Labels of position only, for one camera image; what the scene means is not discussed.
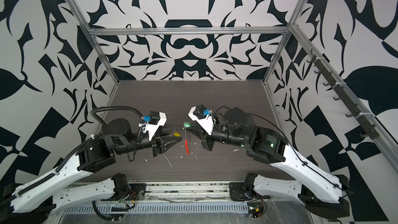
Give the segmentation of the red key tag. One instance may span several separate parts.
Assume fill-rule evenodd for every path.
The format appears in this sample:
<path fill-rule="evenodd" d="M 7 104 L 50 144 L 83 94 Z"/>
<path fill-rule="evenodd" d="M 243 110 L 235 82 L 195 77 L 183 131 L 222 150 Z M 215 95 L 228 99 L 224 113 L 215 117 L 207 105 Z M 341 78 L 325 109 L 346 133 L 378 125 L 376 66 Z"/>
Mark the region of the red key tag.
<path fill-rule="evenodd" d="M 186 153 L 189 156 L 190 155 L 190 148 L 189 148 L 189 142 L 188 142 L 187 139 L 184 140 L 184 145 L 185 145 Z"/>

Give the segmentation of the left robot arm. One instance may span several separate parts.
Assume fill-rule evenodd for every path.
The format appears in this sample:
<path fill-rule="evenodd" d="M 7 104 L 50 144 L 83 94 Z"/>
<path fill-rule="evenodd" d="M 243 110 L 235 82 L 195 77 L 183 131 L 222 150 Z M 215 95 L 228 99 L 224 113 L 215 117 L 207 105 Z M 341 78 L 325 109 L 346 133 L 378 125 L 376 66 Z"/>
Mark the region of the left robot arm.
<path fill-rule="evenodd" d="M 127 154 L 133 161 L 137 151 L 150 148 L 153 156 L 157 156 L 182 140 L 163 121 L 154 129 L 145 132 L 138 142 L 138 134 L 132 132 L 126 119 L 118 118 L 105 124 L 100 134 L 75 148 L 56 168 L 5 193 L 1 202 L 1 223 L 41 224 L 50 215 L 73 205 L 129 198 L 132 189 L 125 174 L 121 173 L 99 183 L 69 186 L 116 163 L 117 155 Z"/>

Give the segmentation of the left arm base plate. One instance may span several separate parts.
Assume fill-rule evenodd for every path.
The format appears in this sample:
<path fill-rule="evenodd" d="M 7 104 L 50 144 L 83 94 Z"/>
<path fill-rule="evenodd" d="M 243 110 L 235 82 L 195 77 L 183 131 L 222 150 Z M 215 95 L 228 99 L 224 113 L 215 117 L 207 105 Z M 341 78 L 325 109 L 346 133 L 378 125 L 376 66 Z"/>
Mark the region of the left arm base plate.
<path fill-rule="evenodd" d="M 129 183 L 127 190 L 122 190 L 118 193 L 117 200 L 124 199 L 125 201 L 141 200 L 146 196 L 147 184 L 145 183 Z"/>

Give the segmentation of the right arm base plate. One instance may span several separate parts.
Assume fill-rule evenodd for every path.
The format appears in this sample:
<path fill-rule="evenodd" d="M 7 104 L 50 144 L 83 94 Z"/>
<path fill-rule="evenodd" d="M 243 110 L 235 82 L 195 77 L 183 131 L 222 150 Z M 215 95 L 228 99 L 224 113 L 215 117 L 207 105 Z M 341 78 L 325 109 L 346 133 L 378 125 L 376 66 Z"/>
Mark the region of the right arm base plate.
<path fill-rule="evenodd" d="M 229 183 L 229 193 L 232 201 L 258 201 L 262 197 L 255 192 L 249 191 L 244 188 L 244 183 L 231 182 Z"/>

